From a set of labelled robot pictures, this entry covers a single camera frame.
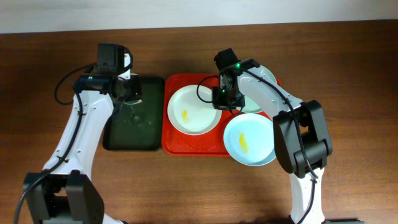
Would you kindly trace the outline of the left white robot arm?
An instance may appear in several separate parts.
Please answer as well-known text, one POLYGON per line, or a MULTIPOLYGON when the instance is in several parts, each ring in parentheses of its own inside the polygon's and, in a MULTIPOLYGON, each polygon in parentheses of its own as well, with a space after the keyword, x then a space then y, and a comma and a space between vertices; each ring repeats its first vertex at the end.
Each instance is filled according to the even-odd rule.
POLYGON ((34 223, 117 223, 91 181, 93 159, 114 106, 142 99, 139 76, 82 75, 72 85, 73 108, 60 142, 40 173, 24 180, 34 223))

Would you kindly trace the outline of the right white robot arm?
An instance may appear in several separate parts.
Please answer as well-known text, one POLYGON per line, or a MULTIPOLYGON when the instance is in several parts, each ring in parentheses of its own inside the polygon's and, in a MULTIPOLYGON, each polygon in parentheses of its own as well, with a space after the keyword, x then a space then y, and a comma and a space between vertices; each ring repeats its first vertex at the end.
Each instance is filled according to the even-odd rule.
POLYGON ((280 87, 270 70, 254 59, 216 56, 220 84, 213 92, 216 109, 234 109, 246 96, 272 119, 274 150, 289 174, 292 223, 324 223, 321 182, 332 153, 323 108, 319 102, 292 96, 280 87))

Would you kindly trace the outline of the green yellow sponge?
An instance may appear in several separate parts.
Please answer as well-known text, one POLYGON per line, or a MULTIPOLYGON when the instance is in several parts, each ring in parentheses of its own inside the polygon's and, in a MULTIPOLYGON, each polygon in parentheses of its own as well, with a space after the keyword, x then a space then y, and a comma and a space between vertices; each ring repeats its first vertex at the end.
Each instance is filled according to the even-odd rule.
POLYGON ((125 101, 124 104, 126 104, 126 105, 136 105, 136 104, 139 104, 141 102, 142 102, 142 100, 132 100, 132 101, 125 101))

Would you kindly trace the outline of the white round plate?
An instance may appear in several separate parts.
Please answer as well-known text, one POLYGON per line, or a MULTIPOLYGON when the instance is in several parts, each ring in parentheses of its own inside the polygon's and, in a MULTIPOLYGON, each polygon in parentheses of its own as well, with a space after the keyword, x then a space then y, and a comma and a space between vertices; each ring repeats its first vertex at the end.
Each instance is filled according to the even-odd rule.
POLYGON ((181 133, 197 136, 211 131, 219 123, 221 110, 210 103, 211 90, 205 86, 188 85, 177 90, 169 99, 167 116, 172 126, 181 133))

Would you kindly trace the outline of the light blue round plate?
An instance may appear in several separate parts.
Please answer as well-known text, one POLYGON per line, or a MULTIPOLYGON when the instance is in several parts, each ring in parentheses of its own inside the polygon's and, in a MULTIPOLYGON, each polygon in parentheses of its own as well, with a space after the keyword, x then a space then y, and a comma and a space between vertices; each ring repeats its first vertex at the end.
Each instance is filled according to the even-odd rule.
POLYGON ((233 118, 224 129, 223 143, 228 154, 246 166, 264 166, 276 158, 273 122, 259 114, 233 118))

